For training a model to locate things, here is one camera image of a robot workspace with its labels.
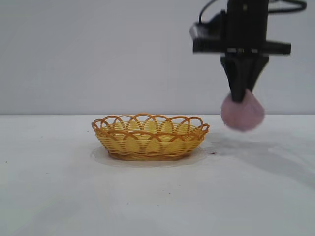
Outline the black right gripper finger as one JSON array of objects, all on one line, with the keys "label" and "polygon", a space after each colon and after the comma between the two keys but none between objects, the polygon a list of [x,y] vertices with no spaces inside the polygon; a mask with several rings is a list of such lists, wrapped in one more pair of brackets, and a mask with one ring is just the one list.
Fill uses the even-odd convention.
[{"label": "black right gripper finger", "polygon": [[220,57],[220,63],[228,79],[232,101],[242,102],[244,99],[244,81],[241,77],[242,71],[239,59],[232,55],[225,55]]},{"label": "black right gripper finger", "polygon": [[253,91],[253,88],[264,70],[265,66],[269,62],[269,56],[256,55],[245,56],[243,59],[243,77],[244,77],[244,96],[249,90]]}]

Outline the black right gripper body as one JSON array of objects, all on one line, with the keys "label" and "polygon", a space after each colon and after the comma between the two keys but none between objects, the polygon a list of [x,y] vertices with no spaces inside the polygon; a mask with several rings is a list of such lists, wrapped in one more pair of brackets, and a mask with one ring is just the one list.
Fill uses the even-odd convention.
[{"label": "black right gripper body", "polygon": [[192,26],[194,53],[289,55],[291,44],[267,40],[267,0],[229,0],[212,19]]}]

